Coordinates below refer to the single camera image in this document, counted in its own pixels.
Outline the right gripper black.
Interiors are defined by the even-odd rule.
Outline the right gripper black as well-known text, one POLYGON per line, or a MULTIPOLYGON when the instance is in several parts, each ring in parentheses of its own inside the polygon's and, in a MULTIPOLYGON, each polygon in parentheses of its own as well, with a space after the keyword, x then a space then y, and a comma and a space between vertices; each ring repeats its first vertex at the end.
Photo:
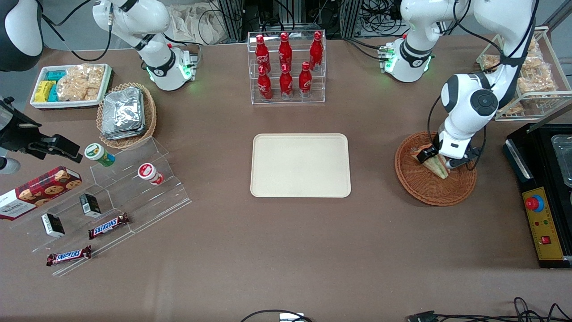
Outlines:
POLYGON ((65 136, 53 135, 41 141, 41 124, 14 108, 13 102, 13 97, 1 99, 0 146, 3 149, 12 152, 27 151, 27 154, 40 160, 51 154, 65 157, 75 163, 82 161, 80 146, 65 136))

